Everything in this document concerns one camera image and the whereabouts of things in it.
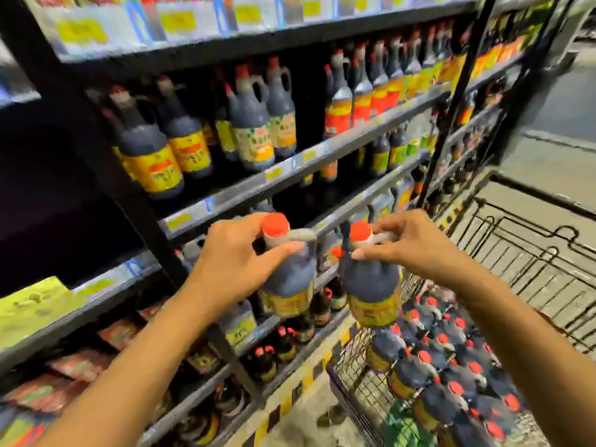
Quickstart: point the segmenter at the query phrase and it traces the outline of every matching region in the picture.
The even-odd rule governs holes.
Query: shelf
[[[274,53],[313,43],[330,42],[383,29],[395,29],[465,14],[476,9],[476,2],[457,1],[406,11],[383,11],[332,21],[294,25],[272,31],[232,32],[227,37],[183,44],[164,42],[139,47],[127,53],[113,52],[98,56],[97,52],[93,52],[82,56],[66,56],[62,57],[62,60],[74,71],[79,84],[86,86],[113,84],[145,75],[219,64],[223,61]]]
[[[333,161],[375,140],[380,134],[396,128],[408,120],[449,97],[446,85],[436,86],[427,95],[399,105],[371,119],[361,127],[338,134],[313,147],[280,162],[269,169],[250,176],[201,201],[179,210],[161,220],[160,225],[168,238],[176,243],[195,239],[198,228],[206,222],[214,222],[226,215],[240,203],[255,205],[264,198],[299,182]]]
[[[322,273],[321,275],[317,276],[315,278],[315,282],[314,282],[314,286],[313,286],[314,292],[317,292],[323,286],[327,285],[332,280],[332,278],[335,277],[336,273],[337,273],[337,265],[334,265],[329,270],[327,270],[324,273]],[[332,318],[332,320],[329,322],[329,324],[327,326],[332,324],[334,322],[334,320],[337,319],[337,315],[335,316],[335,318]],[[237,355],[243,356],[244,354],[248,353],[261,340],[263,340],[271,331],[273,331],[277,327],[277,325],[279,325],[280,323],[281,323],[281,318],[279,318],[278,316],[271,315],[270,317],[268,317],[264,322],[259,324],[259,326],[255,330],[255,335],[250,339],[250,341],[247,342],[246,344],[240,346],[239,348],[237,348]],[[324,337],[320,339],[317,346],[320,345],[321,342],[323,341],[323,339],[328,336],[329,332],[332,332],[333,330],[327,331],[326,334],[323,334]],[[307,350],[309,348],[309,345],[311,343],[313,343],[316,338],[317,338],[317,336],[315,336],[307,345],[305,345],[299,354],[301,354],[303,351]],[[316,349],[317,346],[315,346],[313,349],[310,349],[310,352],[306,356],[301,356],[301,357],[307,358],[310,355],[310,353],[312,353]],[[160,420],[158,420],[158,422],[156,424],[154,424],[151,428],[149,428],[147,431],[145,431],[139,441],[139,447],[148,447],[148,446],[152,445],[153,443],[156,443],[158,440],[160,440],[163,436],[166,435],[166,433],[168,431],[170,431],[172,428],[174,428],[174,426],[179,421],[181,421],[190,412],[190,410],[192,410],[193,408],[198,406],[203,400],[205,400],[205,398],[209,397],[209,395],[211,395],[215,391],[217,386],[220,385],[221,383],[223,383],[224,380],[231,374],[232,374],[231,367],[229,366],[229,364],[225,364],[215,375],[210,377],[196,391],[191,393],[180,404],[176,405],[174,408],[172,408],[169,411],[169,413],[167,413]],[[217,442],[222,442],[221,440],[218,441],[220,436],[223,436],[224,433],[227,433],[228,432],[227,430],[230,430],[229,431],[230,434],[234,434],[235,430],[237,430],[246,420],[248,420],[248,417],[250,417],[250,415],[252,413],[254,413],[256,411],[256,409],[257,409],[256,405],[250,403],[246,408],[244,408],[242,413],[240,413],[234,420],[230,421],[230,423],[228,425],[226,425],[225,429],[218,435],[218,437],[216,439],[213,440],[213,442],[210,445],[223,445],[223,444],[217,443]],[[244,419],[243,417],[246,416],[245,413],[247,411],[249,412],[248,417],[246,417],[246,419]]]
[[[139,291],[139,285],[150,285],[152,280],[147,278],[155,275],[160,269],[161,266],[156,263],[153,255],[145,251],[73,289],[73,294],[84,294],[89,302],[25,337],[17,344],[2,350],[0,376],[121,304]]]
[[[474,89],[478,89],[484,83],[499,77],[500,75],[504,74],[509,70],[511,67],[515,66],[516,64],[521,64],[522,60],[524,59],[525,52],[521,51],[513,58],[509,59],[505,62],[497,63],[492,69],[485,70],[480,75],[478,75],[475,79],[471,80],[466,87],[466,92],[473,91]]]
[[[372,184],[364,189],[355,191],[353,194],[345,198],[345,203],[330,210],[330,212],[323,214],[308,227],[312,228],[317,233],[318,237],[332,231],[340,223],[347,221],[350,216],[363,205],[370,202],[376,195],[394,185],[399,178],[406,176],[416,166],[429,158],[430,154],[428,150],[421,150],[418,155],[406,157],[406,160],[396,169],[373,181]]]
[[[476,127],[483,120],[488,119],[491,114],[497,111],[500,111],[499,105],[494,104],[476,114],[472,119],[470,119],[470,122],[464,126],[461,126],[447,137],[447,140],[445,141],[445,147],[449,147],[458,142],[466,133],[472,132],[474,127]]]
[[[492,14],[498,15],[508,11],[519,11],[520,9],[525,9],[527,7],[541,5],[547,1],[550,0],[511,0],[510,2],[501,3],[495,6]]]

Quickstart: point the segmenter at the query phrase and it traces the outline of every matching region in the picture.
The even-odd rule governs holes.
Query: red bottle cap
[[[457,381],[450,381],[449,384],[447,384],[447,388],[456,395],[464,394],[464,388],[461,387],[461,384]]]
[[[246,64],[240,64],[236,66],[236,78],[248,78],[249,67]]]
[[[332,248],[332,255],[333,255],[333,256],[335,256],[335,257],[337,257],[338,259],[339,259],[340,257],[343,257],[343,255],[344,255],[344,254],[345,254],[345,253],[344,253],[344,251],[341,249],[341,246],[334,246],[334,247]]]
[[[428,353],[428,351],[418,352],[418,359],[420,359],[420,361],[422,363],[429,364],[430,363],[430,354]]]
[[[372,234],[370,224],[357,223],[350,226],[350,241],[368,240]]]
[[[485,428],[490,436],[501,440],[505,439],[505,433],[503,433],[501,427],[499,427],[495,422],[485,421]]]
[[[283,213],[269,213],[261,222],[263,233],[269,237],[283,237],[290,232],[290,223]]]
[[[514,395],[511,395],[511,394],[505,395],[505,397],[503,398],[503,401],[505,402],[505,405],[509,409],[513,409],[513,411],[519,411],[522,408],[522,406],[519,403],[519,400]]]
[[[269,59],[267,60],[267,66],[269,66],[270,69],[279,68],[279,57],[270,56]]]
[[[468,364],[468,368],[472,370],[472,373],[481,374],[482,373],[482,366],[477,362],[470,362]]]

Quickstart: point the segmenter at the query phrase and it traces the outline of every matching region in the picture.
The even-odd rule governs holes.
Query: person
[[[301,242],[256,255],[257,213],[213,224],[184,286],[110,367],[46,431],[39,447],[134,446],[193,341],[232,304],[255,291]],[[396,242],[352,252],[399,263],[456,292],[555,446],[596,439],[596,365],[480,263],[460,251],[425,212],[385,215],[373,231]]]

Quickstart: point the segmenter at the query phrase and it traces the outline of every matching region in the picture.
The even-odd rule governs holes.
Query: shopping cart basket
[[[460,249],[510,285],[513,293],[534,307],[577,350],[596,359],[596,250],[581,243],[578,229],[567,223],[549,229],[477,197],[489,182],[507,187],[506,192],[537,198],[547,209],[564,210],[559,215],[567,221],[576,216],[582,224],[596,222],[596,213],[563,196],[491,172],[475,187],[447,230]],[[419,294],[423,285],[420,277],[411,275],[403,288],[404,301]],[[362,328],[332,357],[327,372],[333,393],[368,445],[432,445],[436,440],[418,429],[409,412],[417,394],[409,402],[396,400],[388,376],[367,366],[365,354],[372,338],[372,332]],[[505,445],[548,445],[531,414],[525,413],[517,422],[517,430]]]

